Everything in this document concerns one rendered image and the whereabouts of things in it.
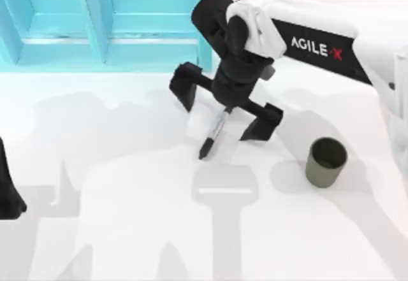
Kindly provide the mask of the black marker pen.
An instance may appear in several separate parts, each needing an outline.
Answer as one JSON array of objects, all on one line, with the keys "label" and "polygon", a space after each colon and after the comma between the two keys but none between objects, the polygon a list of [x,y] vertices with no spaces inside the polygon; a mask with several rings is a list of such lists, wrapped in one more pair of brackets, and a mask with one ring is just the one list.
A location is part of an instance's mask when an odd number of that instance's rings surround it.
[{"label": "black marker pen", "polygon": [[218,114],[218,116],[216,116],[215,121],[211,127],[211,130],[208,133],[205,141],[203,142],[199,150],[199,153],[198,153],[199,160],[206,158],[207,155],[210,153],[215,143],[215,140],[217,139],[217,137],[219,136],[219,133],[223,129],[226,123],[226,120],[231,114],[232,110],[233,110],[232,108],[226,107],[222,112]]}]

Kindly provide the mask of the light blue rack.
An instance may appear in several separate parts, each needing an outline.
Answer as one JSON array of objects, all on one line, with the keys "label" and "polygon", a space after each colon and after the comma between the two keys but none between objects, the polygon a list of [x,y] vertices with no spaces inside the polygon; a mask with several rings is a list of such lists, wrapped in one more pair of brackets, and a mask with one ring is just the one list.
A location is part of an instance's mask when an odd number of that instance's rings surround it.
[{"label": "light blue rack", "polygon": [[167,72],[212,67],[199,0],[0,0],[0,72]]}]

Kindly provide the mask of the olive grey cup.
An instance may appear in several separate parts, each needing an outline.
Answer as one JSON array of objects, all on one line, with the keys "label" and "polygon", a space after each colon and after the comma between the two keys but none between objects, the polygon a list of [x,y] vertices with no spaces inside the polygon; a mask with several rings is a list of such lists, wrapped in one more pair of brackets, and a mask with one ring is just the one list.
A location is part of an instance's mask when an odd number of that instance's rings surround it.
[{"label": "olive grey cup", "polygon": [[313,141],[305,163],[305,176],[313,186],[332,186],[348,160],[345,146],[335,138],[321,137]]}]

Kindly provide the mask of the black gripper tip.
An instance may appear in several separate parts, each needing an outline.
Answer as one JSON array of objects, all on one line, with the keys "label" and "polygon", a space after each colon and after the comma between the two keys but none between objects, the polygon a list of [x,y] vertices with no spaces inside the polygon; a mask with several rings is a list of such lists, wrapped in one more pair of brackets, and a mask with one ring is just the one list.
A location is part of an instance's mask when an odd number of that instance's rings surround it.
[{"label": "black gripper tip", "polygon": [[26,211],[26,202],[11,179],[3,139],[0,137],[0,220],[17,220]]}]

